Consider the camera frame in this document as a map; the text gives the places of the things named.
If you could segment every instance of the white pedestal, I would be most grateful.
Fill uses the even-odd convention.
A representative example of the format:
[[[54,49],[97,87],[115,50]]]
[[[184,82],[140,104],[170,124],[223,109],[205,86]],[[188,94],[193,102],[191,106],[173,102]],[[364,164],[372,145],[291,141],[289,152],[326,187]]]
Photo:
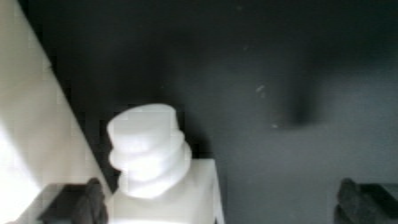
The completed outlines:
[[[186,176],[154,199],[115,191],[108,203],[108,224],[223,224],[213,159],[193,159]]]

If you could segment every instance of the dark background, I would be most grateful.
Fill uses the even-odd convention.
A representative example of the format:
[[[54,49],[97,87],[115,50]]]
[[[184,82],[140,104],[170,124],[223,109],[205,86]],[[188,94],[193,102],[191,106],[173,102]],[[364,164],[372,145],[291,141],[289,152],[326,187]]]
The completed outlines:
[[[111,189],[106,123],[166,103],[227,222],[330,221],[339,179],[398,171],[396,1],[19,3]]]

